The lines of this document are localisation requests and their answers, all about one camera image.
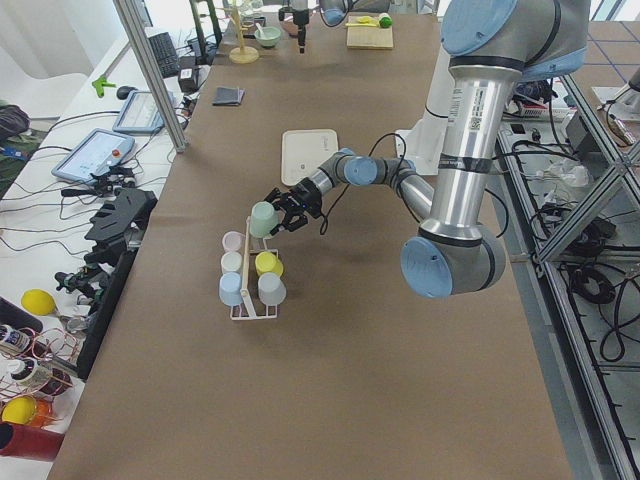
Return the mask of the sage green cup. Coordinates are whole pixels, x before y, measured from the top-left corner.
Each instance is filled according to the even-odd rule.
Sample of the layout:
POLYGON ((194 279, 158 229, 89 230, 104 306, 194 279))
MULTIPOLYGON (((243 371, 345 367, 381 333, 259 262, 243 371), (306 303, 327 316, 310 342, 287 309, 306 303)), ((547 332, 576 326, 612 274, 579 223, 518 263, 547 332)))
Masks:
POLYGON ((266 238, 277 225, 278 215, 270 202, 260 201, 252 207, 250 234, 253 237, 266 238))

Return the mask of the cream rabbit tray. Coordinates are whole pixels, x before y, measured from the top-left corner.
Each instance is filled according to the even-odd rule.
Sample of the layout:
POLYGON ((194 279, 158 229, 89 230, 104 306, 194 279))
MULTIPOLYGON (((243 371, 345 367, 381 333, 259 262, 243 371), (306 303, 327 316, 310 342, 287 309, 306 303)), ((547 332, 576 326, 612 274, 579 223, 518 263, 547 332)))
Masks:
POLYGON ((339 150, 332 129, 288 130, 281 137, 281 182, 293 186, 339 150))

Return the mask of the yellow-green cup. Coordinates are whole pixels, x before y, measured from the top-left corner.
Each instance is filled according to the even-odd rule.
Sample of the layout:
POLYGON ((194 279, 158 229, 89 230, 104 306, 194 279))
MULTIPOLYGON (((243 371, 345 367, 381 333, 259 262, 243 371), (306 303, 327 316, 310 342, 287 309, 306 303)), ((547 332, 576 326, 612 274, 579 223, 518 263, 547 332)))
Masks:
POLYGON ((284 273, 284 265, 279 257, 271 251, 262 251, 255 257, 255 269, 259 276, 273 273, 281 277, 284 273))

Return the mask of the pink cup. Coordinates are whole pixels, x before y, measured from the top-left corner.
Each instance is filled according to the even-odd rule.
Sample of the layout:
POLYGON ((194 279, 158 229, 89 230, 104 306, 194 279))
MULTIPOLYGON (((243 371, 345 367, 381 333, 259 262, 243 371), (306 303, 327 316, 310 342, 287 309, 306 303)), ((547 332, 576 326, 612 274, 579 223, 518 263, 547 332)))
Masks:
POLYGON ((225 252, 239 252, 245 243, 245 235, 238 231, 228 231, 222 237, 222 247, 225 252))

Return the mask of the pale grey-blue cup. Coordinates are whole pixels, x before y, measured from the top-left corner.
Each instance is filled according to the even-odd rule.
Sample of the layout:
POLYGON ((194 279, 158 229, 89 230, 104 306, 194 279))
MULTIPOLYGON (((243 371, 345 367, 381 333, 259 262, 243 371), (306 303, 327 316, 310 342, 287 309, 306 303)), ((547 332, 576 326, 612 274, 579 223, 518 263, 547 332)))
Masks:
POLYGON ((258 279, 258 295, 264 305, 278 306, 286 299, 287 290, 277 274, 267 272, 258 279))

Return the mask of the light blue cup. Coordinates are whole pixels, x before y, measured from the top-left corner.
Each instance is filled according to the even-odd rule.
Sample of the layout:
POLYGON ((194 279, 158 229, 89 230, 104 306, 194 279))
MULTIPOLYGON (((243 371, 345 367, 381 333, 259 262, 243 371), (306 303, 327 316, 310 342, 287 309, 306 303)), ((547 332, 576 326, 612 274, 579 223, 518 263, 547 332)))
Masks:
POLYGON ((235 307, 243 303, 241 293, 242 277, 237 272, 226 272, 219 280, 218 293, 221 302, 229 307, 235 307))

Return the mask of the bamboo cutting board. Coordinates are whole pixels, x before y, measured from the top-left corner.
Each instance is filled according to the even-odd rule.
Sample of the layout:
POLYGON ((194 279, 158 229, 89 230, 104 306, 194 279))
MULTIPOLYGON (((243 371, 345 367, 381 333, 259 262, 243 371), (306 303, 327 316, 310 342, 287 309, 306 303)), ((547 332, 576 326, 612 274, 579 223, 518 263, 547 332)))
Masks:
POLYGON ((391 50, 394 47, 393 28, 373 26, 347 27, 346 46, 349 49, 391 50))

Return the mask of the yellow plastic knife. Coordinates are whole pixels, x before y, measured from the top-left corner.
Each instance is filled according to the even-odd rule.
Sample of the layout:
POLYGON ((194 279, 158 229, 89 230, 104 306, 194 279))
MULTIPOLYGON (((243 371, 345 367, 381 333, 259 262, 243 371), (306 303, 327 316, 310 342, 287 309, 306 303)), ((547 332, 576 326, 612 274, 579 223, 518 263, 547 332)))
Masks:
POLYGON ((376 18, 371 16, 352 16, 349 18, 346 23, 347 27, 355 27, 355 26, 373 26, 377 27, 379 22, 376 18))

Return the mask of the green lime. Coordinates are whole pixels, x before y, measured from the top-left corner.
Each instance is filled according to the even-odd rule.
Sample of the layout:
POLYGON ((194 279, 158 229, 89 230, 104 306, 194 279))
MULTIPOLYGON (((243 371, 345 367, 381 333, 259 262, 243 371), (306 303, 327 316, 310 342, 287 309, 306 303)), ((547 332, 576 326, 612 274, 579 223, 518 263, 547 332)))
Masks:
POLYGON ((380 28, 387 29, 393 25, 393 21, 388 15, 380 15, 378 17, 378 24, 380 28))

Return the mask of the black keyboard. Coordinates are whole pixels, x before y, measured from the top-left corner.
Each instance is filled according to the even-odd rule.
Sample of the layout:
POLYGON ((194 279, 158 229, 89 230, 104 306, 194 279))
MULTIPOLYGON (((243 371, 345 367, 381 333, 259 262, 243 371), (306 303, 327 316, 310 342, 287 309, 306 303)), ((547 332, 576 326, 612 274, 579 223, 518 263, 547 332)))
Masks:
POLYGON ((168 32, 148 38, 151 51, 163 78, 176 76, 180 72, 177 51, 168 32))

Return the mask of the far teach pendant tablet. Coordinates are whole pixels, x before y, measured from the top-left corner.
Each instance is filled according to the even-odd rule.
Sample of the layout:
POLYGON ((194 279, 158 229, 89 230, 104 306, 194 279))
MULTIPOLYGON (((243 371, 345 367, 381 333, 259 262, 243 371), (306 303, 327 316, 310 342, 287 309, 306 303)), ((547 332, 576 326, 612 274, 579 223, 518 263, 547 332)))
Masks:
POLYGON ((114 132, 128 135, 150 135, 164 127, 164 120, 149 91, 132 90, 112 127, 114 132))

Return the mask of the teach pendant tablet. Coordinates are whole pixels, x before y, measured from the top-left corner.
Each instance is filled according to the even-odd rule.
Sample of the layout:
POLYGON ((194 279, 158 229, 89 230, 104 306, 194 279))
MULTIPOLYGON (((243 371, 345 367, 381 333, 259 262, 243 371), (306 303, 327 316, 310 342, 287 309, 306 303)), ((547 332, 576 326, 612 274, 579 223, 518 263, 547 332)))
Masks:
POLYGON ((133 136, 94 129, 52 170, 62 180, 91 184, 97 176, 121 164, 135 145, 133 136))
POLYGON ((114 132, 128 135, 150 135, 164 127, 164 120, 149 91, 132 90, 112 127, 114 132))

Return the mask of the black tool holder rack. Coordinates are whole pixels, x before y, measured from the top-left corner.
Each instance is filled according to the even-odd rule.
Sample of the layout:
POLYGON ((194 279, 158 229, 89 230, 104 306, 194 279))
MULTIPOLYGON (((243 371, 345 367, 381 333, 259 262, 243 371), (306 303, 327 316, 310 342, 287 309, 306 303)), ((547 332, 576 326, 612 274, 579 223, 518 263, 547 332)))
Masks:
POLYGON ((58 272, 59 290, 81 292, 91 300, 89 326, 76 363, 77 376, 89 378, 94 361, 137 255, 130 233, 143 233, 158 199, 152 191, 124 188, 90 219, 85 238, 94 243, 76 273, 58 272))

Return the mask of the black computer mouse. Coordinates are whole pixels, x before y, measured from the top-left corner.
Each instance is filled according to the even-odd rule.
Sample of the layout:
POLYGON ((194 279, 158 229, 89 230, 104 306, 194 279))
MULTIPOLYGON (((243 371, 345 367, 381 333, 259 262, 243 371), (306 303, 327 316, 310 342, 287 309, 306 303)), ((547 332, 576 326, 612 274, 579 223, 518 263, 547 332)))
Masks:
POLYGON ((137 91, 136 87, 133 86, 121 86, 116 90, 116 98, 118 100, 126 100, 132 92, 137 91))

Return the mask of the green clamp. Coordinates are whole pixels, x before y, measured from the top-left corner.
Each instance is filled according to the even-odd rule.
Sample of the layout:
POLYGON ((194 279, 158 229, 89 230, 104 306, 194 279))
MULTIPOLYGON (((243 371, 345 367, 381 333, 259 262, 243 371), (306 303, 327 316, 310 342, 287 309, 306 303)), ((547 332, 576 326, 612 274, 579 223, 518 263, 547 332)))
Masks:
POLYGON ((103 98, 107 88, 115 88, 116 84, 110 82, 105 75, 99 76, 91 83, 98 98, 103 98))

